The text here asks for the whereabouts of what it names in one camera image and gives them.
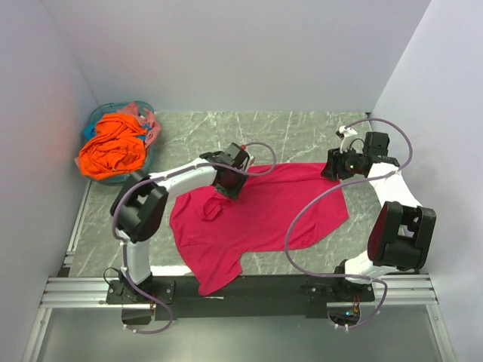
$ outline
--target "blue basket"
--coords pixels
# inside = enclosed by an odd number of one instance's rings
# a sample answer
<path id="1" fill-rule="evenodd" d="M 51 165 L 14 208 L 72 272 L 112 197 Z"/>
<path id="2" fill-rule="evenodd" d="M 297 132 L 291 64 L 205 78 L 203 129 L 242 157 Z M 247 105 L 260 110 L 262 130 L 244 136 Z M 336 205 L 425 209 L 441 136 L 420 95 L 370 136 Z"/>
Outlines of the blue basket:
<path id="1" fill-rule="evenodd" d="M 146 102 L 142 102 L 140 100 L 136 100 L 135 102 L 139 106 L 139 113 L 144 117 L 147 116 L 146 111 L 144 110 L 145 108 L 149 109 L 151 112 L 154 112 L 154 109 L 151 107 L 150 104 Z M 131 102 L 107 103 L 100 107 L 97 107 L 89 116 L 88 124 L 96 124 L 98 121 L 102 119 L 102 117 L 105 114 L 115 113 L 118 110 L 126 107 L 129 103 Z M 142 171 L 149 173 L 149 171 L 151 170 L 153 158 L 154 158 L 154 147 L 151 146 L 149 147 L 148 154 L 146 155 L 146 160 L 144 160 L 144 165 L 141 167 Z M 88 178 L 102 184 L 113 184 L 113 183 L 123 183 L 128 179 L 128 177 L 129 177 L 129 173 L 126 173 L 124 175 L 107 177 L 105 179 L 93 179 L 92 177 L 88 177 Z"/>

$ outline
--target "blue cloth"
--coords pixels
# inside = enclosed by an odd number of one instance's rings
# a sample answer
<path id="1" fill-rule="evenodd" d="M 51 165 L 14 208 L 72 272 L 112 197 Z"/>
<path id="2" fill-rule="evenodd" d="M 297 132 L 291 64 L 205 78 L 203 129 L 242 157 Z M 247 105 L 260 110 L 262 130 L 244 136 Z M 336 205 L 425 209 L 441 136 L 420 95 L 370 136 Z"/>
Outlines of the blue cloth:
<path id="1" fill-rule="evenodd" d="M 84 130 L 82 131 L 82 134 L 84 135 L 84 138 L 87 141 L 92 140 L 96 136 L 96 123 L 97 122 L 88 124 L 88 126 L 86 128 L 84 128 Z M 148 134 L 148 132 L 151 131 L 151 127 L 147 123 L 145 125 L 143 125 L 142 127 L 148 130 L 146 132 L 146 134 Z M 136 137 L 144 142 L 144 141 L 146 141 L 146 134 L 144 134 L 142 136 L 136 136 Z"/>

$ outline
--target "orange cloth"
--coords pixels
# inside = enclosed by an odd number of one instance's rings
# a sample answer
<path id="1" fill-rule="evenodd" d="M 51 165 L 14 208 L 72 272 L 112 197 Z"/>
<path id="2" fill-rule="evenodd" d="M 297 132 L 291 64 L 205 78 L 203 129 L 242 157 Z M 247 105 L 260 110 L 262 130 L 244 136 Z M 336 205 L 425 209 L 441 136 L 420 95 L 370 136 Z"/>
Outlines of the orange cloth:
<path id="1" fill-rule="evenodd" d="M 96 136 L 78 154 L 81 173 L 105 179 L 139 170 L 146 159 L 146 149 L 136 136 L 144 134 L 146 129 L 133 115 L 104 115 L 96 123 Z"/>

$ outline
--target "red fabric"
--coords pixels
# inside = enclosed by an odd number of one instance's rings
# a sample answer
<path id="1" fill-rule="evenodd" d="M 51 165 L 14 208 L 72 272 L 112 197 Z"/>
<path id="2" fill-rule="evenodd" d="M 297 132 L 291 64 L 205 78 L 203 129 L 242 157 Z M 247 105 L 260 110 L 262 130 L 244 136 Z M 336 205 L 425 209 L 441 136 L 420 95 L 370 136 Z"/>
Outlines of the red fabric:
<path id="1" fill-rule="evenodd" d="M 323 179 L 324 164 L 277 164 L 265 176 L 248 177 L 238 200 L 202 187 L 177 198 L 171 213 L 177 249 L 207 295 L 242 272 L 240 256 L 248 251 L 284 249 L 294 217 L 313 198 L 337 185 Z M 263 172 L 266 165 L 250 172 Z M 311 207 L 296 224 L 290 249 L 320 241 L 349 215 L 342 191 L 336 190 Z"/>

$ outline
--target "shirt sleeve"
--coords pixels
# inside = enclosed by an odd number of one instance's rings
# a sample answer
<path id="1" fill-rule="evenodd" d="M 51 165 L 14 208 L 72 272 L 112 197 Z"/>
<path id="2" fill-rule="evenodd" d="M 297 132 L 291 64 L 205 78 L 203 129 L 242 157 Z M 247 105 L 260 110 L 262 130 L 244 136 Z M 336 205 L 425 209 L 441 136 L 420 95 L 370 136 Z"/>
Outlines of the shirt sleeve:
<path id="1" fill-rule="evenodd" d="M 242 253 L 220 245 L 189 243 L 178 247 L 181 257 L 199 281 L 199 293 L 211 294 L 225 287 L 241 272 Z"/>

